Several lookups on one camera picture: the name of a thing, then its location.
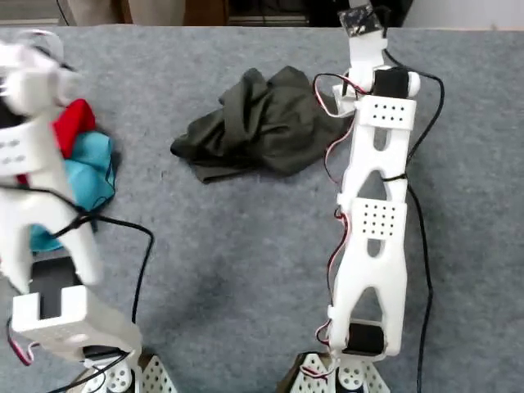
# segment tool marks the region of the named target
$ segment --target bracket hole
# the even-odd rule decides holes
[[[368,254],[371,257],[376,257],[383,247],[383,241],[378,239],[368,239]]]

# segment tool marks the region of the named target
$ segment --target teal cloth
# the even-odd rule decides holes
[[[73,154],[64,168],[76,203],[93,210],[115,195],[115,174],[111,163],[113,142],[103,133],[81,133]],[[31,250],[52,251],[62,248],[58,239],[40,225],[31,227]]]

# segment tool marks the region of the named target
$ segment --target gray carpet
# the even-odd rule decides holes
[[[187,124],[249,67],[293,65],[313,76],[347,66],[340,29],[97,27],[57,29],[85,74],[97,120],[123,152],[108,213],[152,228],[157,243],[138,324],[182,393],[268,393],[297,352],[318,349],[328,302],[326,259],[341,228],[320,163],[287,179],[252,174],[204,186],[170,155]],[[0,30],[8,38],[10,30]],[[524,368],[524,33],[392,30],[390,49],[440,75],[445,109],[409,175],[423,204],[436,289],[425,392],[522,391]],[[437,103],[423,82],[416,130]],[[342,170],[348,151],[334,158]],[[379,193],[372,183],[367,194]],[[102,225],[106,281],[97,290],[129,313],[146,240]],[[409,201],[403,348],[378,367],[412,392],[426,304],[418,223]],[[2,285],[2,307],[12,292]],[[38,353],[24,368],[0,343],[2,391],[41,393],[79,366]]]

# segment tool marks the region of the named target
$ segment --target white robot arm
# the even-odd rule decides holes
[[[354,119],[350,162],[337,204],[350,234],[336,273],[328,321],[318,330],[327,328],[325,343],[331,360],[321,362],[316,354],[308,354],[300,367],[303,375],[291,387],[293,393],[307,386],[326,392],[339,391],[339,387],[341,391],[388,392],[373,362],[397,355],[402,339],[407,284],[405,166],[420,77],[384,64],[387,40],[370,5],[342,12],[341,22],[349,36],[351,67],[344,75],[348,83],[335,86],[333,92],[337,117]],[[374,146],[377,132],[386,133],[382,150]],[[384,179],[385,200],[359,197],[373,171]],[[369,242],[380,242],[376,255],[368,253]],[[377,293],[382,311],[379,322],[352,317],[368,288]]]
[[[87,287],[102,280],[93,231],[89,223],[63,231],[81,211],[56,197],[73,200],[52,122],[59,106],[74,98],[79,76],[56,59],[61,58],[61,43],[54,34],[32,34],[44,35],[49,51],[25,39],[0,42],[0,104],[12,119],[0,132],[0,267],[20,293],[12,304],[12,328],[53,354],[82,361],[86,367],[104,367],[124,354],[125,361],[115,367],[127,369],[127,376],[133,370],[136,383],[140,331]],[[20,174],[26,176],[30,189],[18,183]],[[70,257],[34,263],[29,248],[32,224],[61,235]],[[132,378],[123,378],[112,391],[127,391],[131,384]]]

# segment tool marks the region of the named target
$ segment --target crumpled cloth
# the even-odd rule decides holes
[[[323,99],[335,108],[331,97]],[[263,168],[296,174],[345,132],[316,102],[305,74],[290,66],[269,80],[248,70],[219,102],[222,109],[190,123],[171,145],[203,183]]]

